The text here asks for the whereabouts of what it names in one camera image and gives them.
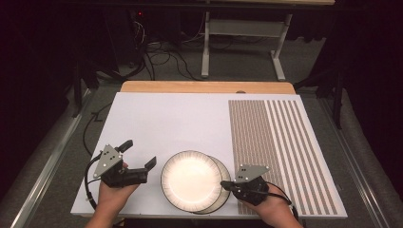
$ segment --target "cable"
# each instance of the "cable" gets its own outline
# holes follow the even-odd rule
[[[282,192],[282,194],[284,194],[284,196],[279,195],[279,194],[276,194],[276,193],[269,193],[269,196],[271,196],[271,197],[277,197],[277,198],[280,198],[280,199],[285,200],[289,206],[292,206],[292,211],[293,211],[294,218],[296,218],[296,220],[298,220],[298,219],[299,219],[299,215],[298,215],[298,211],[297,211],[296,206],[293,204],[293,202],[290,200],[290,198],[287,196],[287,194],[286,194],[280,187],[278,187],[278,186],[275,185],[275,184],[273,184],[273,185],[274,185],[276,188],[278,188],[278,189]]]
[[[193,79],[195,81],[204,81],[204,79],[199,79],[199,78],[196,78],[193,76],[193,74],[189,71],[189,69],[187,67],[187,62],[183,59],[183,57],[181,56],[181,54],[178,51],[176,51],[176,50],[171,50],[171,51],[175,52],[181,58],[181,60],[184,62],[184,68],[186,69],[186,72],[189,74],[190,79]],[[172,55],[172,57],[174,57],[177,60],[177,68],[178,68],[178,71],[181,73],[181,75],[185,78],[189,78],[189,77],[186,77],[184,74],[182,74],[182,72],[180,71],[178,59],[173,55]]]
[[[92,159],[89,164],[86,166],[86,172],[84,174],[84,187],[86,188],[86,199],[89,201],[89,203],[91,204],[92,208],[94,208],[94,210],[97,208],[97,203],[95,202],[94,198],[92,197],[91,192],[89,191],[88,188],[88,171],[89,168],[91,167],[91,165],[93,163],[95,163],[97,160],[99,160],[101,158],[101,154],[97,155],[94,159]]]
[[[87,154],[88,154],[89,156],[92,156],[92,153],[90,152],[88,146],[86,145],[86,131],[88,130],[89,124],[91,124],[92,121],[94,121],[94,119],[95,119],[94,122],[101,122],[101,121],[102,121],[102,120],[98,119],[98,117],[99,117],[99,115],[101,114],[101,112],[102,112],[104,109],[106,109],[107,107],[109,107],[110,105],[112,105],[112,103],[109,103],[109,104],[103,106],[103,107],[102,107],[100,110],[98,110],[97,112],[91,112],[92,117],[91,117],[91,119],[89,119],[88,123],[86,123],[86,127],[84,128],[83,138],[82,138],[82,139],[83,139],[84,148],[86,149],[86,152],[87,152]]]
[[[151,81],[155,81],[155,70],[154,70],[153,63],[151,62],[151,58],[150,58],[150,56],[148,55],[147,52],[145,53],[145,56],[147,56],[148,62],[151,64],[152,76],[150,74],[150,79],[151,79]]]

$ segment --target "hand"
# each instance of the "hand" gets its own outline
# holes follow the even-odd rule
[[[273,184],[268,183],[269,192],[284,196],[284,194]],[[254,210],[260,218],[276,228],[288,227],[302,227],[299,222],[294,218],[287,202],[284,199],[268,196],[265,201],[261,202],[258,206],[242,201],[244,205]]]
[[[128,198],[140,184],[129,185],[123,188],[110,188],[103,181],[100,183],[98,205],[89,223],[89,227],[112,227],[113,220],[125,207]]]

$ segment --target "white plate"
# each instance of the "white plate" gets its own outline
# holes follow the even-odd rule
[[[229,175],[228,169],[225,167],[225,165],[219,161],[216,158],[213,158],[210,156],[210,158],[217,164],[217,166],[219,167],[220,171],[221,171],[221,180],[222,181],[230,181],[231,180],[231,176]],[[224,188],[221,188],[221,193],[219,198],[213,203],[213,205],[211,205],[210,207],[208,207],[207,209],[204,209],[202,211],[199,212],[195,212],[195,214],[199,214],[199,215],[204,215],[204,214],[209,214],[212,212],[215,212],[217,210],[219,210],[228,200],[230,195],[229,191],[226,191]]]
[[[218,165],[198,151],[183,151],[170,158],[161,175],[166,198],[186,212],[200,212],[220,197],[222,180]]]

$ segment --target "white table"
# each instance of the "white table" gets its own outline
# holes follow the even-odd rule
[[[267,87],[269,85],[289,87],[289,84],[193,82],[156,82],[156,84],[139,82],[138,84],[149,84],[151,86],[150,90],[166,85],[165,90],[171,93],[147,93],[142,92],[141,89],[138,89],[138,92],[118,93],[94,150],[96,151],[95,154],[97,154],[98,151],[104,149],[106,144],[119,146],[127,140],[133,140],[133,147],[124,153],[124,160],[129,164],[129,168],[144,167],[146,162],[157,156],[157,165],[149,172],[148,183],[142,184],[130,197],[120,216],[160,219],[257,219],[258,217],[255,214],[250,211],[244,211],[244,208],[240,207],[233,195],[230,196],[221,209],[212,214],[202,216],[181,211],[169,203],[161,188],[161,172],[164,164],[176,153],[184,150],[197,150],[220,160],[227,167],[232,177],[238,169],[237,162],[251,164],[263,162],[268,164],[271,166],[272,171],[264,177],[268,181],[279,184],[284,188],[297,205],[301,218],[347,217],[332,176],[317,144],[315,133],[298,95],[172,93],[172,87],[178,85],[182,85],[182,89],[188,85],[189,87],[197,87],[199,90],[204,90],[205,87],[203,86],[215,87],[215,91],[217,91],[220,90],[218,89],[219,86],[221,86],[221,90],[238,90],[238,86],[242,84],[245,84],[245,88],[250,88],[251,86]],[[135,85],[136,83],[124,85],[122,91],[130,90],[130,87]],[[231,105],[229,101],[235,101],[235,105]],[[236,123],[230,122],[230,115],[236,116],[237,113],[255,115],[255,111],[253,111],[255,109],[250,109],[252,112],[245,112],[248,108],[237,108],[237,104],[242,105],[250,101],[266,101],[265,108],[267,110],[278,110],[278,113],[289,112],[289,114],[282,113],[281,116],[283,117],[289,116],[291,118],[294,116],[291,119],[281,119],[282,117],[280,116],[269,119],[266,117],[250,118],[252,121],[256,119],[270,121],[272,128],[268,129],[267,133],[271,132],[274,137],[263,139],[262,142],[265,143],[262,144],[267,144],[267,142],[274,139],[274,143],[271,145],[272,149],[268,147],[259,149],[258,146],[251,147],[246,153],[242,153],[240,152],[240,147],[233,143],[233,140],[237,137],[240,139],[242,134],[237,136],[234,133],[234,129],[237,129],[237,127]],[[278,109],[275,108],[276,103],[285,106]],[[250,126],[248,129],[254,127],[251,123],[248,125]],[[300,135],[295,137],[291,135],[283,136],[281,138],[279,132],[283,134],[284,129],[290,130],[293,128],[292,125],[298,129]],[[255,138],[254,142],[243,141],[243,144],[255,146],[256,142],[259,142],[259,140],[256,141]],[[297,153],[293,155],[290,152],[292,147],[298,147],[299,152],[296,150]],[[248,154],[249,152],[256,152],[256,154],[250,155]],[[236,153],[241,154],[241,158],[235,158]],[[266,154],[274,157],[269,158],[265,156]],[[284,155],[289,156],[289,159],[285,160],[282,157]],[[305,170],[302,167],[303,165],[311,166],[311,168]],[[95,170],[95,166],[96,163],[89,171],[90,177]],[[90,191],[93,197],[97,199],[98,184],[92,183]],[[86,201],[86,192],[83,185],[80,187],[71,213],[86,217],[91,216],[93,213],[92,207]]]

